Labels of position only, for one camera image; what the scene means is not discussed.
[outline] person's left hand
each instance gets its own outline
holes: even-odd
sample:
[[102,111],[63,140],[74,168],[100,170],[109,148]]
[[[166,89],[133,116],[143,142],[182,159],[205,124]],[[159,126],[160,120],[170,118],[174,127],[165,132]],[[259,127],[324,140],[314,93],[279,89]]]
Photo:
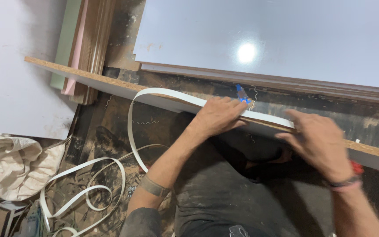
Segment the person's left hand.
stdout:
[[238,117],[247,108],[245,102],[231,100],[229,97],[213,97],[197,113],[188,127],[205,139],[247,125]]

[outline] bracelet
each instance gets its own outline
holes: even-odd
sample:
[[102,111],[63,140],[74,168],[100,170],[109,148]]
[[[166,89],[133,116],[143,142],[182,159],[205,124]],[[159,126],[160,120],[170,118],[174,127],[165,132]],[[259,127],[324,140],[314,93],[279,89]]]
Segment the bracelet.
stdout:
[[361,180],[357,180],[353,183],[350,183],[349,186],[343,186],[343,187],[332,187],[330,188],[332,191],[335,191],[335,192],[339,192],[339,193],[344,193],[344,192],[347,192],[351,189],[355,189],[355,188],[358,188],[362,186],[362,181]]
[[360,187],[362,185],[361,177],[359,175],[354,175],[346,181],[343,182],[327,182],[327,185],[331,190],[337,192],[345,192],[350,189]]

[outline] black wristband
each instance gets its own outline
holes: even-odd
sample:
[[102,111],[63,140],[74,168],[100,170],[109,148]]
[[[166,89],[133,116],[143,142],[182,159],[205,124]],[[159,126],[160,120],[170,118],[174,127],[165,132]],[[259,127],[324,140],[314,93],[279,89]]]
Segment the black wristband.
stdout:
[[341,187],[350,186],[350,185],[352,185],[353,183],[355,183],[355,182],[357,182],[359,180],[361,180],[361,177],[359,175],[353,175],[351,178],[349,178],[348,180],[345,180],[343,182],[330,182],[330,181],[327,181],[327,185],[329,185],[332,188],[341,188]]

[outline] white edge banding tape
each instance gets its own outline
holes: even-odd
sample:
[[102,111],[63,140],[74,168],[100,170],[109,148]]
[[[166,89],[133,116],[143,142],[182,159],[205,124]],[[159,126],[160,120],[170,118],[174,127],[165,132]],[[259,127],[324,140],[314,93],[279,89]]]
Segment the white edge banding tape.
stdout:
[[[151,145],[146,145],[146,146],[143,146],[143,147],[141,147],[141,148],[139,148],[139,149],[136,149],[136,151],[139,151],[139,150],[141,150],[141,149],[143,149],[143,148],[150,147],[150,146],[164,146],[164,145],[161,145],[161,144],[151,144]],[[83,164],[81,164],[81,165],[78,165],[78,166],[76,166],[76,167],[74,167],[74,168],[71,168],[71,169],[66,170],[66,171],[64,171],[64,172],[61,172],[61,173],[58,174],[58,175],[55,175],[52,179],[50,179],[50,180],[46,183],[46,185],[45,185],[45,186],[43,187],[43,189],[40,191],[40,205],[41,205],[42,211],[43,211],[43,213],[45,214],[45,216],[48,217],[48,218],[53,218],[53,217],[57,217],[57,216],[61,215],[63,212],[65,212],[65,211],[67,210],[68,207],[70,207],[70,206],[71,206],[71,205],[72,205],[72,204],[73,204],[78,198],[80,198],[80,197],[81,197],[82,195],[84,195],[84,194],[86,194],[86,202],[87,202],[87,205],[89,206],[89,208],[91,208],[92,210],[95,210],[95,211],[101,211],[101,210],[106,209],[106,208],[110,205],[110,203],[111,203],[111,201],[112,201],[112,199],[113,199],[113,193],[112,193],[112,191],[111,191],[107,186],[103,186],[103,185],[95,185],[95,186],[92,186],[92,187],[91,187],[90,185],[91,185],[91,183],[93,182],[94,178],[95,178],[98,174],[100,174],[100,172],[101,172],[102,170],[106,169],[107,167],[109,167],[109,166],[111,166],[112,164],[115,164],[115,163],[119,166],[119,169],[121,170],[121,175],[122,175],[122,187],[121,187],[121,193],[120,193],[120,195],[119,195],[119,197],[118,197],[118,201],[116,202],[115,206],[112,208],[112,210],[111,210],[109,213],[107,213],[103,218],[101,218],[100,220],[98,220],[96,223],[94,223],[94,224],[90,225],[89,227],[87,227],[87,228],[81,230],[80,232],[77,232],[75,229],[73,229],[73,228],[71,228],[71,227],[64,227],[64,228],[62,228],[62,229],[59,229],[57,232],[55,232],[54,235],[53,235],[53,237],[55,237],[55,236],[56,236],[60,231],[62,231],[62,230],[68,230],[68,231],[70,231],[70,232],[73,234],[72,237],[79,236],[80,234],[82,234],[82,233],[88,231],[89,229],[91,229],[91,228],[97,226],[100,222],[102,222],[105,218],[107,218],[107,217],[110,215],[110,213],[113,212],[113,210],[115,210],[115,207],[119,204],[119,201],[121,200],[121,197],[122,197],[122,195],[124,194],[124,190],[125,190],[125,170],[124,170],[124,167],[122,166],[121,162],[119,162],[119,161],[121,161],[121,160],[123,160],[123,159],[129,157],[129,156],[132,155],[132,154],[133,154],[133,152],[130,152],[130,153],[124,155],[123,157],[119,158],[119,159],[113,159],[113,158],[108,158],[108,157],[102,157],[102,158],[97,158],[97,159],[94,159],[94,160],[91,160],[91,161],[85,162],[85,163],[83,163]],[[84,167],[86,167],[86,166],[89,166],[89,165],[91,165],[91,164],[94,164],[94,163],[96,163],[96,162],[99,162],[99,161],[102,161],[102,160],[106,160],[106,159],[113,160],[113,162],[110,163],[110,164],[108,164],[107,166],[103,167],[103,168],[102,168],[101,170],[99,170],[95,175],[93,175],[93,177],[90,179],[89,184],[87,185],[87,188],[86,188],[86,189],[84,189],[84,190],[81,191],[79,194],[77,194],[76,196],[74,196],[70,201],[68,201],[64,206],[62,206],[61,209],[60,209],[59,211],[57,211],[55,214],[52,215],[52,214],[50,213],[49,209],[48,209],[48,205],[47,205],[47,203],[46,203],[46,199],[45,199],[45,188],[46,188],[46,186],[47,186],[51,181],[53,181],[53,180],[55,180],[55,179],[57,179],[57,178],[59,178],[59,177],[62,177],[62,176],[68,175],[68,174],[70,174],[70,173],[72,173],[72,172],[75,172],[75,171],[77,171],[77,170],[80,170],[80,169],[82,169],[82,168],[84,168]],[[93,190],[93,189],[99,189],[99,188],[101,188],[101,189],[106,189],[106,190],[110,193],[109,204],[108,204],[108,206],[106,206],[106,207],[104,207],[104,208],[96,208],[96,207],[94,207],[94,206],[90,203],[90,199],[89,199],[89,196],[88,196],[88,192],[89,192],[90,190]]]
[[[147,88],[144,90],[140,90],[135,95],[133,101],[131,102],[130,109],[128,110],[128,123],[127,123],[128,138],[130,141],[131,149],[134,152],[134,156],[135,156],[138,164],[140,164],[141,168],[147,173],[149,171],[149,169],[147,169],[147,167],[144,165],[143,161],[141,160],[140,155],[138,154],[135,142],[134,142],[133,124],[132,124],[134,101],[136,100],[137,97],[139,97],[140,95],[144,95],[144,94],[164,94],[164,95],[168,95],[171,97],[175,97],[175,98],[187,101],[189,103],[192,103],[194,105],[198,105],[201,107],[203,107],[207,101],[200,99],[200,98],[197,98],[197,97],[194,97],[194,96],[191,96],[191,95],[188,95],[188,94],[184,94],[182,92],[177,92],[177,91],[166,89],[166,88]],[[286,127],[295,128],[291,121],[284,119],[284,118],[279,118],[276,116],[268,115],[268,114],[257,113],[254,111],[246,110],[244,113],[242,113],[242,116],[247,117],[247,118],[251,118],[251,119],[253,118],[253,119],[268,121],[268,122],[283,125]]]

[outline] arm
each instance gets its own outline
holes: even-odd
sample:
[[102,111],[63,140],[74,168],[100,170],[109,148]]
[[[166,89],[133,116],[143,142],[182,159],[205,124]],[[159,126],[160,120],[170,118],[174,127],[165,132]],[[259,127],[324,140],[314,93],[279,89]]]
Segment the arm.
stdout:
[[[285,139],[330,182],[343,182],[354,175],[343,142],[344,133],[330,118],[296,110],[287,110],[287,114],[293,117],[304,141],[289,133],[276,134],[277,138]],[[332,191],[332,198],[337,236],[379,237],[379,220],[361,187]]]
[[231,101],[229,97],[208,100],[182,135],[141,180],[128,204],[127,216],[140,207],[159,208],[194,150],[211,136],[245,125],[238,117],[246,108],[246,103]]

